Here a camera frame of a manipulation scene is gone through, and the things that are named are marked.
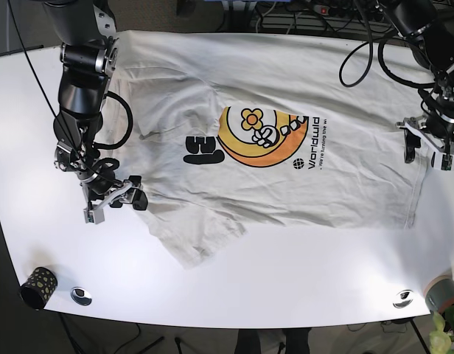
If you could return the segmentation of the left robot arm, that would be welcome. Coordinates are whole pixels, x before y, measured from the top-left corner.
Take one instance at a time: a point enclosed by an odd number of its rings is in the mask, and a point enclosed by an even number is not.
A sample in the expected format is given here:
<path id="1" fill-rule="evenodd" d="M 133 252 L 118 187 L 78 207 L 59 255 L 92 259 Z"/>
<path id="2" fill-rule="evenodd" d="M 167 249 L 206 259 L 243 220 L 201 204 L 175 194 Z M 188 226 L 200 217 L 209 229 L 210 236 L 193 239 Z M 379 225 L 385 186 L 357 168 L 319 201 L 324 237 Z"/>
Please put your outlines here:
<path id="1" fill-rule="evenodd" d="M 404 118 L 396 127 L 404 131 L 405 162 L 416 158 L 416 150 L 426 144 L 432 151 L 431 166 L 454 169 L 454 35 L 438 17 L 431 1 L 378 1 L 377 8 L 412 50 L 416 62 L 433 75 L 432 83 L 414 83 L 393 74 L 385 64 L 385 36 L 378 45 L 381 69 L 392 80 L 418 90 L 422 115 Z"/>

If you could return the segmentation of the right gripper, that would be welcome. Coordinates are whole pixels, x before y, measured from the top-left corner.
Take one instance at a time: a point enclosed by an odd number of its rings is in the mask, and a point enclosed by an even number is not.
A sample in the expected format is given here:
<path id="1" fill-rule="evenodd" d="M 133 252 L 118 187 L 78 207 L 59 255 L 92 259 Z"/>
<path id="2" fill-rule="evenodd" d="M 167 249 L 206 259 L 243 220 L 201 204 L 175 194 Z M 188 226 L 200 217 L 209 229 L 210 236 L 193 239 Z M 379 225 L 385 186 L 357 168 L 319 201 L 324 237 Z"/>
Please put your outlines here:
<path id="1" fill-rule="evenodd" d="M 86 208 L 90 209 L 110 206 L 119 209 L 123 204 L 130 204 L 136 211 L 145 211 L 148 200 L 142 190 L 142 177 L 129 176 L 123 181 L 109 181 L 96 173 L 87 179 L 80 180 Z"/>

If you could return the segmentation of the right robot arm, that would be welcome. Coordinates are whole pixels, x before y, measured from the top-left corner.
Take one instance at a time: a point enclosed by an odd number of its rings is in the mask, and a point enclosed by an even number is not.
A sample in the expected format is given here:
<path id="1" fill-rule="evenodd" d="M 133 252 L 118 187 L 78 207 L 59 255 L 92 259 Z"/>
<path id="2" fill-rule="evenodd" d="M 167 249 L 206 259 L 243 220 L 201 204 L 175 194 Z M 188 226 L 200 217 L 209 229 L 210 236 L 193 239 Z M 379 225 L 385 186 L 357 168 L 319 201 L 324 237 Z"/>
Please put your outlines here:
<path id="1" fill-rule="evenodd" d="M 87 203 L 85 213 L 92 223 L 106 205 L 130 204 L 135 210 L 146 210 L 141 177 L 117 179 L 119 161 L 101 156 L 104 150 L 122 147 L 133 129 L 129 105 L 109 89 L 118 48 L 116 21 L 108 2 L 44 1 L 43 8 L 62 41 L 59 112 L 53 123 L 56 167 L 78 177 Z M 104 144 L 95 137 L 102 128 L 102 107 L 108 98 L 125 109 L 128 126 L 118 142 Z"/>

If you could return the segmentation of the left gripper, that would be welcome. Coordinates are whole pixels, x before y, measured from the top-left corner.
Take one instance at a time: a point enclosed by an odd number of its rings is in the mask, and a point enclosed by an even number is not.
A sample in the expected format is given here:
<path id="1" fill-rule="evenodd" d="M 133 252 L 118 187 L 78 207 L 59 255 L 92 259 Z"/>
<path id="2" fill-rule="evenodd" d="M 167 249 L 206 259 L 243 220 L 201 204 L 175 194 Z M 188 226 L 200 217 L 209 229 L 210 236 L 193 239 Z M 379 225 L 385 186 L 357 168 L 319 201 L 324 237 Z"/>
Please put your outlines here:
<path id="1" fill-rule="evenodd" d="M 404 118 L 396 127 L 404 131 L 406 164 L 414 162 L 416 149 L 425 143 L 434 153 L 454 155 L 454 118 L 439 111 L 423 113 L 420 117 Z"/>

